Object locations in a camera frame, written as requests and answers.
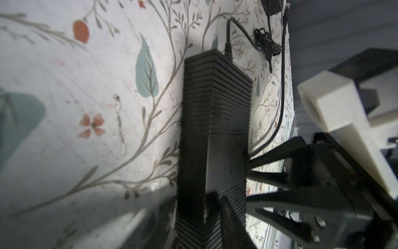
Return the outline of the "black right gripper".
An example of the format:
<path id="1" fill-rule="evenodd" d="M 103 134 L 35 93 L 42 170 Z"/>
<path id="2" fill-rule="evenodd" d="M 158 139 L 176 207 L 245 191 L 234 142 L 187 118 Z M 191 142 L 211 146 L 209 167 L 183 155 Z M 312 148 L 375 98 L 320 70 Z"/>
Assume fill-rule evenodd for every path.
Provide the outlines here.
<path id="1" fill-rule="evenodd" d="M 252 169 L 308 153 L 308 185 L 289 186 L 286 173 Z M 398 202 L 327 133 L 316 133 L 310 145 L 293 137 L 248 162 L 247 178 L 284 187 L 283 192 L 251 195 L 246 211 L 288 235 L 306 249 L 395 249 L 398 246 Z M 267 210 L 297 211 L 295 222 Z"/>

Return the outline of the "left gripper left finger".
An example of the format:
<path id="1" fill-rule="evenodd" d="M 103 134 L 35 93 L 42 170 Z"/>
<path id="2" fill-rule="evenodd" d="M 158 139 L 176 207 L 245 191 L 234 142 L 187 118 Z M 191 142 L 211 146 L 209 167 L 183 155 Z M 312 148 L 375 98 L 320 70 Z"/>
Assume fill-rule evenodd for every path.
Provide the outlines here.
<path id="1" fill-rule="evenodd" d="M 221 249 L 222 233 L 220 218 L 220 198 L 217 192 L 206 195 L 204 215 L 204 248 Z"/>

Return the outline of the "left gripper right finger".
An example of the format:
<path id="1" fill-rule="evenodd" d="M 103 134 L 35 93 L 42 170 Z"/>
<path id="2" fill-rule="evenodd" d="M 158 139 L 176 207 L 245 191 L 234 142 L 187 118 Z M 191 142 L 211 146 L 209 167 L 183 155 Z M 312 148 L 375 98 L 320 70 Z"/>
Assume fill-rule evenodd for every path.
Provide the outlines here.
<path id="1" fill-rule="evenodd" d="M 222 246 L 224 249 L 256 249 L 226 196 L 220 202 Z"/>

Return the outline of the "black network switch box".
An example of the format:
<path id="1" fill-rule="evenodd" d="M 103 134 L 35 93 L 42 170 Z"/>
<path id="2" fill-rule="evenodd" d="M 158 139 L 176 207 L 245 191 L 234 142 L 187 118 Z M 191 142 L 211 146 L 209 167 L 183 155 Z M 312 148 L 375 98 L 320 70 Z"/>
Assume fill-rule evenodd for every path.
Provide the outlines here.
<path id="1" fill-rule="evenodd" d="M 220 51 L 185 59 L 176 246 L 204 249 L 206 195 L 226 196 L 246 221 L 252 81 Z"/>

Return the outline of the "black power adapter with cable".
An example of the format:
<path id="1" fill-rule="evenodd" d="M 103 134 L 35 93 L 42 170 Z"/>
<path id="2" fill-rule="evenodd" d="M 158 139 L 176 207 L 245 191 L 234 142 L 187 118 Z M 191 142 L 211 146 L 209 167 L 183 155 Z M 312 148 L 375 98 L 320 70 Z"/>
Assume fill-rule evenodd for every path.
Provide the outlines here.
<path id="1" fill-rule="evenodd" d="M 269 72 L 273 73 L 273 68 L 272 68 L 272 57 L 275 57 L 283 52 L 283 46 L 277 44 L 274 42 L 272 39 L 272 33 L 271 33 L 271 2 L 272 1 L 261 1 L 262 6 L 265 10 L 265 14 L 267 16 L 267 23 L 268 23 L 268 32 L 264 29 L 255 29 L 254 30 L 254 39 L 251 39 L 251 36 L 249 33 L 243 28 L 243 26 L 233 17 L 229 18 L 227 20 L 227 32 L 226 32 L 226 38 L 227 42 L 225 45 L 225 51 L 224 54 L 225 56 L 232 61 L 232 45 L 230 42 L 231 38 L 231 23 L 235 24 L 235 26 L 240 29 L 244 36 L 248 39 L 248 41 L 251 43 L 253 48 L 255 48 L 258 52 L 261 52 L 264 54 L 266 60 L 268 61 L 269 64 Z"/>

